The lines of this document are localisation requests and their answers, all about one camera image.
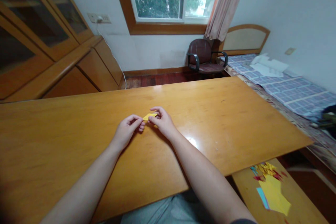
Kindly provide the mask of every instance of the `blue checkered blanket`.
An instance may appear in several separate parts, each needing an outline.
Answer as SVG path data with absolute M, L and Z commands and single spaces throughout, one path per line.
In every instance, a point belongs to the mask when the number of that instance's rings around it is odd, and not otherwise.
M 303 77 L 263 76 L 249 66 L 256 54 L 229 57 L 228 65 L 250 81 L 262 86 L 267 93 L 275 97 L 294 113 L 311 121 L 321 118 L 324 108 L 335 105 L 336 94 L 317 86 Z

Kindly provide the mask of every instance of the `curtain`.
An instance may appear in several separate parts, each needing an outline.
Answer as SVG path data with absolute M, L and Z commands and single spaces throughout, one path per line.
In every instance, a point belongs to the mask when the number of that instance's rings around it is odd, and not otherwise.
M 239 0 L 215 0 L 212 12 L 205 30 L 209 39 L 223 41 L 236 12 Z

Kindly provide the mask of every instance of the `yellow paper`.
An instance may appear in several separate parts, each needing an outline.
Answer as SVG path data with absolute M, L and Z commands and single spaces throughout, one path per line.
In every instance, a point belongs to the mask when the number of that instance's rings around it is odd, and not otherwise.
M 273 171 L 275 170 L 275 166 L 271 165 L 270 163 L 266 162 L 265 164 L 258 164 L 257 168 L 262 172 L 262 174 L 265 175 L 275 175 L 276 173 Z
M 265 175 L 266 182 L 259 181 L 269 208 L 288 216 L 291 204 L 281 193 L 281 182 L 270 175 Z
M 143 118 L 143 120 L 144 121 L 148 121 L 148 117 L 150 117 L 150 116 L 157 116 L 157 114 L 147 114 L 144 118 Z

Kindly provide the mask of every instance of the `bed sheet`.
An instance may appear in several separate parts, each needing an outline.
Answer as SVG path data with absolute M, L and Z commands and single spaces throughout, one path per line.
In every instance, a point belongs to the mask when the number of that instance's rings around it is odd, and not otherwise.
M 303 77 L 263 76 L 249 66 L 256 54 L 229 57 L 228 65 L 255 84 L 262 86 L 294 113 L 311 121 L 321 118 L 324 108 L 336 104 L 336 94 L 313 84 Z
M 304 134 L 306 134 L 313 144 L 307 146 L 307 148 L 324 163 L 332 172 L 336 174 L 336 142 L 329 135 L 322 130 L 315 129 L 310 126 L 311 121 L 295 114 L 289 110 L 283 104 L 281 104 L 276 98 L 268 94 L 260 85 L 254 84 L 248 80 L 245 76 L 239 74 L 235 69 L 230 66 L 225 67 L 226 72 L 230 76 L 237 76 L 250 86 L 258 95 L 266 100 L 270 105 L 277 109 L 284 117 L 286 117 L 291 123 L 298 127 Z

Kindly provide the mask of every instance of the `cabinet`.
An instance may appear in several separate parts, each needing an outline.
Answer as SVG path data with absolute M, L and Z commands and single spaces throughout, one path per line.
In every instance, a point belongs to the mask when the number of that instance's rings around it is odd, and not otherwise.
M 61 96 L 82 95 L 86 93 L 99 92 L 93 84 L 74 67 L 65 75 L 43 98 L 53 98 Z
M 54 61 L 79 46 L 47 0 L 0 0 L 0 12 Z
M 118 89 L 118 84 L 95 50 L 91 50 L 77 65 L 101 92 Z
M 123 73 L 116 59 L 113 57 L 109 46 L 106 44 L 104 40 L 102 40 L 98 45 L 94 47 L 94 49 L 99 54 L 101 59 L 104 61 L 107 69 L 110 71 L 114 80 L 119 85 L 123 77 Z
M 0 102 L 117 90 L 123 73 L 73 0 L 0 0 Z
M 0 99 L 53 64 L 36 45 L 0 15 Z
M 93 36 L 73 0 L 47 1 L 80 44 Z

